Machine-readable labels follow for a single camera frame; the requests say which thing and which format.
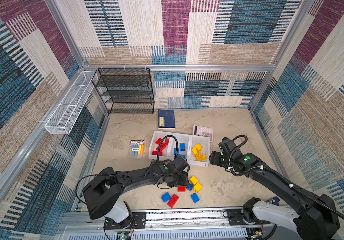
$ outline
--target calculator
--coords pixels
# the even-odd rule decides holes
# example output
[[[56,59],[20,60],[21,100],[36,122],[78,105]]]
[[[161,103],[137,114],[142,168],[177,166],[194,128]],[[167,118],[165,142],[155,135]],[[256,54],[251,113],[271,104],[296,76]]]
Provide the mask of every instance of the calculator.
[[[194,124],[194,129],[192,131],[193,135],[209,137],[209,142],[212,142],[213,129],[209,127],[198,126]]]

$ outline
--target beige marble floor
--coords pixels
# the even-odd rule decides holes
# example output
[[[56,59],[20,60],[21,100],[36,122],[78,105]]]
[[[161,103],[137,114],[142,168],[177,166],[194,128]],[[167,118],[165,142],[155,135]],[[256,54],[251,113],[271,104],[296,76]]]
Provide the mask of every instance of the beige marble floor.
[[[241,151],[259,156],[275,169],[246,109],[175,111],[175,122],[176,129],[170,129],[169,132],[192,134],[194,123],[213,128],[211,151],[219,151],[217,144],[223,137],[233,138],[244,134],[248,136],[248,142],[241,147]],[[151,161],[148,159],[148,148],[155,130],[157,111],[155,114],[112,114],[93,174],[99,173],[105,167],[113,167],[115,171],[148,167]],[[143,159],[129,157],[131,139],[145,139]],[[191,166],[189,177],[191,175],[197,177],[203,185],[203,189],[198,193],[200,201],[196,204],[190,198],[193,192],[178,193],[177,187],[164,190],[158,189],[156,185],[131,190],[122,194],[120,200],[126,201],[131,209],[165,209],[168,206],[162,202],[161,195],[167,191],[171,195],[179,196],[174,208],[241,206],[251,197],[265,200],[275,196],[256,181],[245,176],[234,177],[218,166]]]

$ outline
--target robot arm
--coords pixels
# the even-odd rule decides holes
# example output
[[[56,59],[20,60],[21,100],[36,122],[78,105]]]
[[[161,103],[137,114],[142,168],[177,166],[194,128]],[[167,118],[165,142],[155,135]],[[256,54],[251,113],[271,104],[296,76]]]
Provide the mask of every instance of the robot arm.
[[[155,161],[148,168],[115,172],[112,167],[103,169],[84,188],[83,195],[89,217],[97,219],[103,216],[113,219],[119,227],[126,228],[133,219],[131,209],[119,196],[129,190],[150,185],[167,183],[169,187],[188,185],[189,167],[187,161],[179,156],[173,161]]]
[[[236,146],[234,140],[238,137],[244,137],[245,141]],[[344,219],[344,215],[336,211],[334,201],[325,194],[318,196],[293,184],[257,156],[251,153],[243,155],[239,148],[246,140],[244,135],[234,139],[224,137],[219,143],[221,152],[211,153],[210,164],[261,183],[294,211],[252,198],[243,205],[243,218],[247,222],[260,219],[277,223],[297,232],[304,240],[331,239],[340,227],[338,216]]]

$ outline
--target white wire mesh basket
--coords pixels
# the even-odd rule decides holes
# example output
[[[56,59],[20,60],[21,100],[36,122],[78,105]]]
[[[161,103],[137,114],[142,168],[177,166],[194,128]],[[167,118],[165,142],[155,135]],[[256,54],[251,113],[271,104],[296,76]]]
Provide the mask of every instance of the white wire mesh basket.
[[[83,71],[57,106],[45,129],[50,134],[69,134],[93,89],[95,72]]]

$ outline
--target black wire mesh shelf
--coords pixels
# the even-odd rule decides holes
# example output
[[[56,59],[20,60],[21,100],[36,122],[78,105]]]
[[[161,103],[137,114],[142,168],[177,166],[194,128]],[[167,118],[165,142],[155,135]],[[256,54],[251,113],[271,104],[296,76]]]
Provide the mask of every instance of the black wire mesh shelf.
[[[155,98],[148,68],[99,68],[92,81],[108,113],[153,113]]]

